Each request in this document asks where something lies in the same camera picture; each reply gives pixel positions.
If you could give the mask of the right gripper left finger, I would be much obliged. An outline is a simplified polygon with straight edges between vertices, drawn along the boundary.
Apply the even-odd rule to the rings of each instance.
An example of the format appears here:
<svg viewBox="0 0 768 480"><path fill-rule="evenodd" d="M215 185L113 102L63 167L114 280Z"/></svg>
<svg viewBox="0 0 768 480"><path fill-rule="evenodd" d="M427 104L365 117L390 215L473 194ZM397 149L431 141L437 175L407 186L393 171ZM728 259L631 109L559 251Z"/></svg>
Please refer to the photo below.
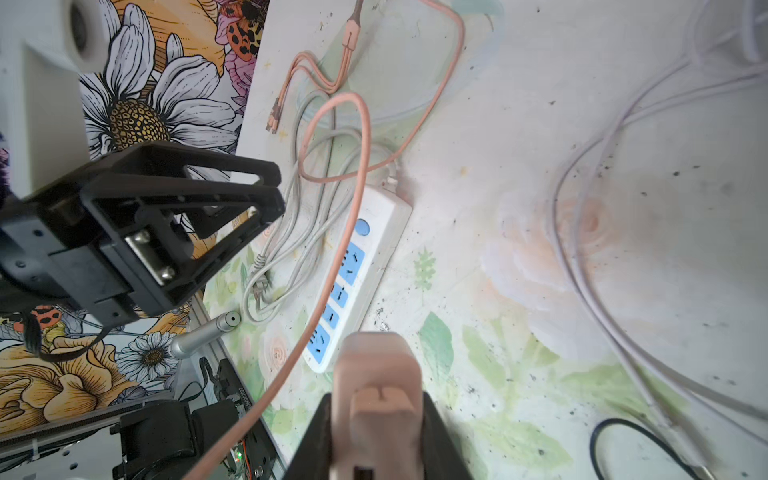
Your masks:
<svg viewBox="0 0 768 480"><path fill-rule="evenodd" d="M332 395L325 394L288 465L284 480L328 480L332 463Z"/></svg>

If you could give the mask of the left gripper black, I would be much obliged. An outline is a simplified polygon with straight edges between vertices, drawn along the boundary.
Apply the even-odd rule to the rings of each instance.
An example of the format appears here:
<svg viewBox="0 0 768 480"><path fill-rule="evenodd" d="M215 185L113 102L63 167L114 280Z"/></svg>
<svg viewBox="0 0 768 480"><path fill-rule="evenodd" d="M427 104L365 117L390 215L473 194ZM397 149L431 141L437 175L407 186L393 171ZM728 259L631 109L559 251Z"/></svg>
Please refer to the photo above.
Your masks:
<svg viewBox="0 0 768 480"><path fill-rule="evenodd" d="M71 304L106 327L189 300L285 202L272 162L152 142L1 209L1 310Z"/></svg>

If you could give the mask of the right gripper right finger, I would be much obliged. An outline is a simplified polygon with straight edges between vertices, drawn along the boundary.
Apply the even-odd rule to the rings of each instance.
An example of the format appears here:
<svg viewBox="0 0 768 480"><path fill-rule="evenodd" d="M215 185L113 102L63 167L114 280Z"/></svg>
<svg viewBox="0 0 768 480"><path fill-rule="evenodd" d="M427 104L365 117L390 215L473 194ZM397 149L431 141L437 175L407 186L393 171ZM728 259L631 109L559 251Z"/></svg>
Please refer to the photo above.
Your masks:
<svg viewBox="0 0 768 480"><path fill-rule="evenodd" d="M472 476L454 445L435 403L423 393L421 451L426 480L471 480Z"/></svg>

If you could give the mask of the pink plug adapter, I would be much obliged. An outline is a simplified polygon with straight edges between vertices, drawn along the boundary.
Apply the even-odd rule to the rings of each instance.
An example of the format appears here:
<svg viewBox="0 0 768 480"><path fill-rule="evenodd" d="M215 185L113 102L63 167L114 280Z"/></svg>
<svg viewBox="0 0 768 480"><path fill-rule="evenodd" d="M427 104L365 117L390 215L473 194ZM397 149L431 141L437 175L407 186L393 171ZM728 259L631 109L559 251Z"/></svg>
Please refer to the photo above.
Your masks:
<svg viewBox="0 0 768 480"><path fill-rule="evenodd" d="M331 394L332 479L422 479L422 372L403 337L356 332L341 344Z"/></svg>

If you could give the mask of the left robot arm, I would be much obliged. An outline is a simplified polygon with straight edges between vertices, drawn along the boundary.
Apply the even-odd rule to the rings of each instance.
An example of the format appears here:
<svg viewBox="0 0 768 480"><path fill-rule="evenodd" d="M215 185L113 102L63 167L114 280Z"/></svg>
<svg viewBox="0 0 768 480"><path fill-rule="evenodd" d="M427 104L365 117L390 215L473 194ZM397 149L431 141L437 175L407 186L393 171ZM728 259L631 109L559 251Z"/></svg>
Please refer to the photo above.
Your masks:
<svg viewBox="0 0 768 480"><path fill-rule="evenodd" d="M278 166L228 153L220 76L140 5L2 3L3 311L162 314L284 213Z"/></svg>

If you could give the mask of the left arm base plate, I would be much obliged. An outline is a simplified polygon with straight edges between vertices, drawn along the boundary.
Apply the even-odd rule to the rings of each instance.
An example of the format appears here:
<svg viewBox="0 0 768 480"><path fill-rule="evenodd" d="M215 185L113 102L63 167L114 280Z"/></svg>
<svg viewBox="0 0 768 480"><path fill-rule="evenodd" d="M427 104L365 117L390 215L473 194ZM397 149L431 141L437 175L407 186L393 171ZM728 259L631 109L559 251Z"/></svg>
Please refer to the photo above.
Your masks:
<svg viewBox="0 0 768 480"><path fill-rule="evenodd" d="M203 379L209 383L216 404L229 402L235 412L235 420L244 417L252 408L253 401L238 376L232 362L222 359L213 370L206 358L199 361ZM239 443L241 464L245 468L243 479L276 479L282 468L276 447L263 420L258 420Z"/></svg>

